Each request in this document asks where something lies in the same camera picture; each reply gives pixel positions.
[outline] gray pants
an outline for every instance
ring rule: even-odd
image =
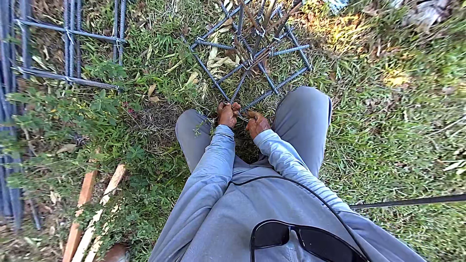
[[[301,86],[287,94],[275,113],[272,129],[299,153],[311,172],[318,176],[323,160],[325,137],[330,124],[332,103],[319,90]],[[194,130],[200,132],[194,136]],[[206,117],[190,109],[178,118],[175,132],[192,172],[210,144],[210,123]],[[235,156],[233,167],[267,166],[268,157],[259,156],[251,165]]]

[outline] person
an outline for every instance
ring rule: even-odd
[[[327,95],[306,86],[289,92],[272,127],[250,112],[246,129],[261,152],[250,165],[235,155],[231,128],[240,108],[220,103],[213,137],[195,110],[179,117],[176,135],[192,174],[150,262],[424,261],[318,179],[332,111]]]

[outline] sleeve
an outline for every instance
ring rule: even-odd
[[[217,126],[210,145],[186,181],[149,262],[179,261],[183,257],[232,178],[234,147],[233,131],[226,125]]]
[[[336,193],[311,173],[295,148],[275,132],[261,132],[254,143],[262,154],[268,156],[270,164],[280,175],[305,185],[324,199],[356,233],[358,242],[364,250],[369,251],[373,261],[425,261],[393,235],[351,210]]]

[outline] green grass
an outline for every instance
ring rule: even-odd
[[[327,93],[332,98],[333,115],[321,178],[350,204],[463,193],[465,173],[442,169],[450,164],[447,161],[465,158],[465,122],[443,130],[464,116],[465,9],[457,7],[451,18],[425,34],[402,26],[404,9],[395,12],[380,3],[383,15],[370,17],[361,13],[367,4],[355,2],[339,16],[332,16],[321,3],[312,2],[292,17],[299,38],[312,45],[308,55],[314,68],[255,110],[273,118],[279,100],[300,85],[316,86]],[[86,3],[89,22],[84,28],[96,33],[111,28],[111,6],[110,2]],[[3,143],[25,157],[23,174],[10,182],[36,196],[45,229],[34,232],[26,216],[24,232],[9,235],[13,240],[5,242],[3,253],[25,259],[19,247],[31,246],[24,238],[27,236],[34,238],[35,245],[40,242],[28,258],[57,260],[83,175],[95,168],[88,159],[98,159],[97,188],[80,221],[89,221],[99,209],[98,199],[117,164],[127,163],[129,174],[104,213],[107,216],[114,203],[122,203],[102,251],[124,242],[134,261],[147,260],[189,176],[174,134],[176,119],[188,108],[214,118],[214,108],[222,101],[178,35],[187,25],[191,28],[187,38],[192,41],[205,32],[207,22],[215,23],[217,16],[212,1],[129,4],[125,73],[105,62],[111,56],[110,45],[90,40],[83,54],[84,63],[94,65],[83,71],[86,77],[111,81],[110,67],[124,77],[120,83],[126,87],[124,93],[69,89],[63,83],[42,79],[21,85],[21,93],[12,99],[29,106],[15,122],[28,131],[37,156],[27,151],[24,134],[17,143]],[[45,60],[41,48],[35,52]],[[206,61],[208,50],[199,55]],[[180,60],[181,65],[167,74]],[[270,61],[276,82],[300,66],[296,55]],[[199,82],[184,87],[194,71],[200,73]],[[227,92],[234,90],[239,77],[225,83]],[[146,95],[154,84],[154,94],[161,98],[157,103],[148,101]],[[265,90],[265,81],[255,79],[243,87],[238,101],[247,104]],[[236,151],[251,162],[258,151],[244,127],[240,122],[236,128]],[[78,140],[82,142],[76,151],[55,154],[63,144],[77,144]],[[98,147],[101,153],[96,155]],[[62,200],[52,204],[50,191],[59,193]],[[466,260],[464,204],[360,212],[429,261]],[[8,239],[0,234],[2,241]]]

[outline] sunglasses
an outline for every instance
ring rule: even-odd
[[[351,245],[328,231],[273,219],[262,221],[254,227],[250,243],[251,262],[255,261],[256,249],[282,246],[288,243],[291,230],[296,232],[304,250],[324,261],[367,262],[367,259]]]

